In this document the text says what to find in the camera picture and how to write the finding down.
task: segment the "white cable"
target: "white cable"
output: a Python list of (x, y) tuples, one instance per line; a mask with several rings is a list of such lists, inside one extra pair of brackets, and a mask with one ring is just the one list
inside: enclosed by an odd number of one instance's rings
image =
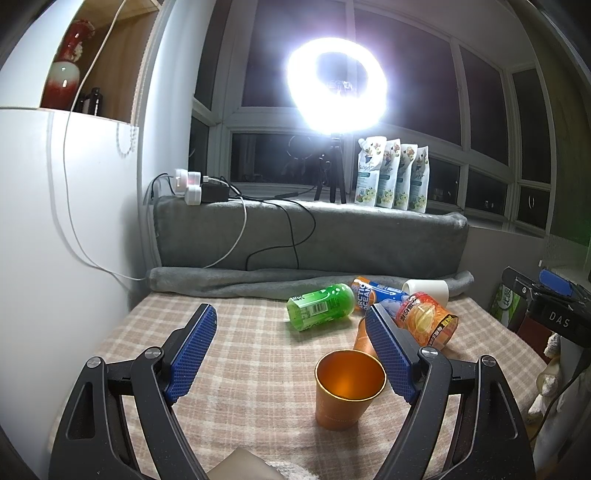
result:
[(220, 258), (219, 260), (215, 261), (211, 265), (208, 265), (207, 267), (203, 267), (203, 268), (211, 268), (211, 267), (214, 267), (215, 265), (217, 265), (218, 263), (220, 263), (222, 260), (225, 260), (228, 257), (228, 255), (230, 255), (234, 251), (234, 249), (236, 248), (238, 242), (242, 238), (242, 235), (244, 234), (244, 229), (246, 228), (246, 220), (248, 218), (248, 213), (246, 212), (246, 202), (244, 201), (244, 198), (242, 197), (242, 194), (238, 190), (236, 190), (233, 186), (229, 185), (227, 182), (225, 182), (223, 180), (210, 179), (208, 177), (204, 177), (204, 180), (205, 179), (207, 179), (207, 180), (215, 180), (215, 181), (218, 181), (219, 183), (222, 183), (226, 187), (230, 187), (239, 196), (239, 198), (242, 201), (242, 207), (244, 208), (244, 223), (242, 224), (242, 230), (240, 230), (240, 235), (238, 235), (238, 238), (234, 242), (234, 245), (232, 245), (232, 248), (228, 251), (228, 253), (226, 255), (224, 255), (222, 258)]
[(74, 239), (76, 240), (76, 243), (78, 244), (78, 247), (80, 248), (80, 251), (82, 252), (84, 257), (86, 257), (86, 260), (84, 258), (82, 258), (78, 253), (76, 253), (78, 258), (80, 258), (80, 260), (83, 263), (85, 263), (86, 265), (88, 265), (89, 267), (96, 268), (98, 270), (109, 273), (111, 275), (115, 275), (116, 277), (126, 278), (127, 280), (133, 280), (133, 281), (143, 281), (146, 279), (146, 277), (134, 278), (134, 277), (128, 277), (127, 275), (123, 275), (121, 273), (114, 272), (112, 270), (109, 270), (108, 268), (101, 267), (98, 263), (96, 263), (94, 260), (92, 260), (91, 257), (88, 256), (88, 254), (86, 253), (86, 251), (84, 250), (84, 248), (82, 247), (82, 245), (80, 243), (80, 239), (78, 238), (78, 234), (76, 233), (76, 228), (74, 227), (74, 220), (72, 218), (72, 207), (70, 206), (70, 187), (68, 185), (68, 173), (67, 173), (67, 168), (66, 168), (66, 138), (67, 138), (67, 133), (68, 133), (68, 126), (70, 125), (70, 118), (72, 117), (72, 112), (74, 111), (74, 106), (76, 105), (76, 100), (80, 96), (82, 88), (84, 87), (84, 84), (86, 83), (86, 80), (88, 79), (88, 77), (90, 75), (90, 72), (92, 72), (92, 69), (94, 68), (97, 60), (99, 59), (99, 56), (100, 56), (101, 52), (103, 51), (103, 48), (105, 48), (105, 44), (107, 43), (107, 40), (109, 40), (109, 36), (111, 36), (111, 32), (113, 31), (113, 28), (115, 28), (115, 23), (117, 22), (117, 18), (119, 17), (119, 14), (123, 10), (123, 7), (125, 6), (126, 3), (127, 3), (127, 0), (123, 0), (121, 5), (119, 6), (119, 9), (117, 10), (117, 13), (115, 14), (115, 17), (113, 18), (113, 21), (111, 22), (111, 27), (109, 28), (109, 31), (107, 32), (107, 35), (105, 36), (105, 39), (103, 40), (103, 43), (100, 45), (99, 51), (95, 55), (95, 59), (90, 64), (90, 67), (88, 68), (88, 71), (86, 72), (86, 75), (84, 76), (84, 78), (80, 82), (80, 86), (78, 87), (78, 91), (76, 92), (76, 96), (74, 97), (74, 102), (72, 102), (72, 107), (70, 108), (70, 111), (68, 112), (68, 117), (66, 119), (66, 129), (64, 131), (64, 143), (62, 145), (61, 161), (62, 161), (62, 164), (64, 167), (64, 182), (65, 182), (65, 186), (66, 186), (66, 204), (67, 204), (67, 210), (68, 210), (68, 218), (70, 220), (70, 227), (72, 227), (72, 234), (74, 235)]

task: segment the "metal screw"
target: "metal screw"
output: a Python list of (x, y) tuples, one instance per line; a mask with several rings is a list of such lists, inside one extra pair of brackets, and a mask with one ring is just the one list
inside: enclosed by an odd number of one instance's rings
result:
[(496, 360), (489, 355), (485, 355), (482, 357), (482, 363), (487, 367), (494, 367), (496, 365)]
[(96, 368), (100, 365), (100, 358), (97, 356), (94, 356), (92, 358), (90, 358), (87, 362), (86, 362), (86, 366), (88, 368)]
[(152, 347), (152, 348), (148, 348), (144, 355), (146, 358), (149, 358), (150, 360), (154, 359), (154, 358), (158, 358), (160, 356), (160, 348), (158, 347)]
[(421, 353), (427, 358), (435, 358), (437, 355), (439, 355), (439, 352), (431, 346), (421, 349)]

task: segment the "power adapter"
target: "power adapter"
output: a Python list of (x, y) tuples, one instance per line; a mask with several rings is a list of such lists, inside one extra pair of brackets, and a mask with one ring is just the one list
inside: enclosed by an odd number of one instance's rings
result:
[(201, 185), (201, 203), (227, 202), (230, 198), (230, 187), (220, 183), (204, 183)]

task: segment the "red and white vase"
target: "red and white vase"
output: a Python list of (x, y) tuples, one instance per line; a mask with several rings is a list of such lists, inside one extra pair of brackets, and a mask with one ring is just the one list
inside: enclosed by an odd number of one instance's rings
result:
[(82, 42), (92, 38), (95, 28), (87, 20), (75, 20), (68, 29), (60, 51), (49, 69), (41, 106), (69, 110), (80, 86), (76, 62), (82, 55)]

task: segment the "black cable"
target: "black cable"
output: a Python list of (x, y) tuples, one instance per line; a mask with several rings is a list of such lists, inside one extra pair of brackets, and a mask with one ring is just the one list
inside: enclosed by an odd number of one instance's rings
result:
[(581, 353), (581, 357), (579, 359), (579, 363), (577, 364), (577, 368), (574, 369), (573, 377), (568, 382), (566, 382), (566, 385), (560, 389), (560, 391), (556, 394), (556, 396), (549, 403), (548, 408), (546, 409), (546, 413), (544, 413), (544, 417), (542, 418), (542, 422), (538, 426), (538, 429), (535, 431), (533, 436), (530, 438), (530, 443), (533, 442), (538, 437), (540, 432), (542, 431), (542, 427), (544, 426), (544, 423), (546, 423), (546, 420), (548, 420), (548, 416), (550, 416), (550, 411), (552, 410), (552, 407), (554, 406), (554, 404), (558, 401), (558, 399), (562, 396), (562, 394), (564, 392), (566, 392), (566, 390), (574, 383), (574, 381), (577, 380), (579, 375), (586, 368), (589, 367), (590, 364), (591, 364), (591, 348), (587, 348), (587, 349), (583, 350), (583, 353)]
[[(269, 205), (273, 205), (276, 207), (279, 207), (281, 210), (283, 210), (285, 212), (285, 215), (287, 216), (287, 221), (290, 224), (290, 236), (291, 236), (291, 245), (278, 245), (276, 247), (267, 247), (267, 248), (262, 248), (260, 250), (257, 250), (251, 254), (248, 255), (248, 257), (246, 258), (245, 261), (245, 265), (244, 265), (244, 270), (248, 271), (248, 262), (251, 259), (251, 257), (253, 257), (256, 254), (262, 253), (262, 252), (267, 252), (269, 250), (276, 250), (276, 249), (280, 249), (280, 248), (292, 248), (294, 251), (294, 255), (295, 255), (295, 261), (297, 264), (297, 269), (300, 269), (300, 257), (298, 256), (297, 253), (297, 246), (307, 242), (310, 237), (312, 235), (314, 235), (314, 232), (316, 231), (316, 218), (314, 217), (314, 215), (312, 214), (311, 211), (309, 211), (306, 207), (304, 207), (301, 203), (296, 202), (295, 200), (290, 200), (288, 198), (283, 198), (282, 195), (278, 195), (276, 197), (268, 197), (268, 198), (260, 198), (260, 197), (250, 197), (248, 195), (244, 195), (235, 185), (233, 185), (231, 182), (227, 181), (224, 177), (219, 177), (219, 180), (226, 182), (229, 187), (241, 198), (245, 199), (245, 200), (251, 200), (253, 202), (261, 202), (261, 203), (267, 203)], [(316, 187), (312, 187), (310, 188), (310, 190), (306, 190), (306, 192), (301, 192), (301, 193), (297, 193), (294, 192), (293, 195), (298, 195), (298, 194), (303, 194), (303, 193), (307, 193), (310, 192), (312, 190), (314, 190)], [(283, 200), (285, 202), (290, 202), (290, 203), (294, 203), (295, 205), (298, 205), (299, 207), (303, 208), (306, 212), (308, 212), (308, 214), (310, 215), (310, 217), (312, 218), (312, 221), (314, 222), (314, 226), (312, 227), (311, 232), (306, 236), (306, 238), (304, 238), (302, 241), (296, 243), (295, 240), (295, 235), (294, 235), (294, 229), (293, 229), (293, 223), (291, 221), (291, 217), (289, 212), (287, 211), (287, 209), (285, 209), (284, 207), (282, 207), (281, 205), (277, 205), (276, 203), (271, 203), (273, 200)]]
[[(298, 246), (300, 246), (301, 244), (303, 244), (303, 243), (307, 242), (307, 241), (310, 239), (310, 237), (311, 237), (312, 235), (314, 235), (314, 232), (316, 231), (316, 226), (317, 226), (317, 223), (316, 223), (316, 218), (314, 217), (314, 215), (312, 214), (312, 212), (311, 212), (311, 211), (309, 211), (309, 210), (308, 210), (306, 207), (304, 207), (304, 206), (303, 206), (301, 203), (298, 203), (298, 202), (296, 202), (295, 200), (287, 200), (287, 199), (284, 199), (284, 201), (285, 201), (285, 202), (294, 203), (295, 205), (299, 205), (300, 207), (302, 207), (302, 208), (303, 208), (303, 209), (304, 209), (306, 212), (308, 212), (308, 214), (309, 214), (309, 215), (310, 215), (310, 217), (312, 218), (312, 221), (314, 222), (314, 226), (312, 227), (312, 230), (311, 230), (311, 232), (308, 234), (308, 236), (307, 236), (306, 238), (304, 238), (302, 241), (300, 241), (300, 242), (297, 242), (296, 244), (294, 244), (294, 245), (293, 245), (293, 248), (294, 248), (294, 250), (295, 250), (295, 249), (296, 249), (296, 247), (298, 247)], [(253, 255), (256, 255), (256, 254), (259, 254), (259, 253), (262, 253), (262, 252), (267, 252), (267, 251), (269, 251), (269, 250), (275, 250), (275, 249), (279, 249), (279, 248), (289, 248), (289, 247), (292, 247), (292, 245), (287, 245), (287, 246), (285, 246), (285, 245), (282, 245), (282, 246), (277, 246), (277, 247), (267, 247), (267, 248), (261, 248), (260, 250), (257, 250), (257, 251), (255, 251), (255, 252), (251, 253), (250, 255), (248, 255), (248, 257), (246, 258), (246, 264), (245, 264), (245, 267), (244, 267), (244, 268), (245, 268), (245, 270), (246, 270), (246, 271), (248, 271), (248, 261), (250, 260), (250, 258), (251, 258)]]
[(170, 187), (170, 191), (173, 195), (175, 195), (173, 185), (170, 183), (170, 175), (168, 175), (168, 173), (161, 173), (160, 175), (155, 177), (150, 184), (150, 200), (154, 200), (154, 183), (156, 183), (156, 181), (158, 179), (161, 179), (162, 177), (166, 177), (166, 180), (168, 181), (168, 186)]

